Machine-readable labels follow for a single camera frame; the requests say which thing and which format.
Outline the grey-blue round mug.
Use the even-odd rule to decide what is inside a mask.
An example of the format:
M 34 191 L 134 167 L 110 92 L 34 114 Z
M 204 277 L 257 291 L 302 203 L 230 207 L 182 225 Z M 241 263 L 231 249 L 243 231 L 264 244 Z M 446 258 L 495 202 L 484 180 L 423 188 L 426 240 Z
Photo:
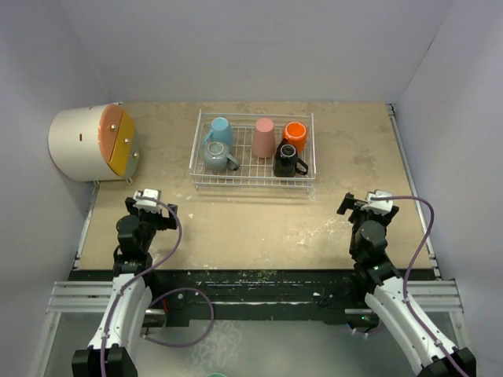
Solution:
M 212 141 L 205 145 L 204 165 L 217 174 L 240 168 L 240 162 L 231 154 L 230 146 L 221 141 Z

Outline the light blue mug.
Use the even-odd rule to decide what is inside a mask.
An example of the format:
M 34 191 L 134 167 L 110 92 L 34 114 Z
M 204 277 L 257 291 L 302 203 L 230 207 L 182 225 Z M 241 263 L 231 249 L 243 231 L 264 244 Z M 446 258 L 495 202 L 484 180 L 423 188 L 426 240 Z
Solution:
M 209 141 L 222 142 L 228 146 L 233 145 L 233 130 L 226 118 L 217 117 L 211 121 L 210 130 L 204 138 L 203 144 L 205 145 Z

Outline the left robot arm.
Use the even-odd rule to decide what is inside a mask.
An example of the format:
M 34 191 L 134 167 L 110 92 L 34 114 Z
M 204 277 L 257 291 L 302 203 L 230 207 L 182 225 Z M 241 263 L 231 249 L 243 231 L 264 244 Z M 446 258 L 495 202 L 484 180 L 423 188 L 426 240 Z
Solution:
M 152 280 L 154 236 L 178 228 L 178 207 L 160 200 L 161 192 L 144 189 L 125 200 L 128 215 L 116 223 L 112 293 L 93 338 L 72 357 L 74 376 L 137 376 L 133 361 L 145 311 L 159 304 L 162 293 Z

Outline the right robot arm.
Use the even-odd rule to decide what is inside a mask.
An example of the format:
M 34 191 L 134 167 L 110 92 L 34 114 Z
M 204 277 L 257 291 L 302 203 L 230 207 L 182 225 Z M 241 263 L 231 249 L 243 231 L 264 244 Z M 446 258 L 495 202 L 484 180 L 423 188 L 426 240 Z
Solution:
M 418 376 L 474 376 L 472 351 L 455 345 L 423 311 L 387 256 L 387 226 L 398 213 L 397 196 L 375 190 L 364 200 L 347 193 L 337 212 L 351 212 L 349 253 L 354 260 L 349 295 L 358 307 L 369 307 L 398 343 Z

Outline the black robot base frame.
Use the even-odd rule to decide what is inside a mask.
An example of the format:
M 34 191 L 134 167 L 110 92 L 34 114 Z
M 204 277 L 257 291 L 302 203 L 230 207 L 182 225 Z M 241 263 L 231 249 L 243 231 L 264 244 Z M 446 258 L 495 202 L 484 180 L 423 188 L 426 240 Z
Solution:
M 367 313 L 355 298 L 349 269 L 157 270 L 154 305 L 167 310 L 167 325 L 185 327 L 191 320 L 347 322 L 347 312 Z

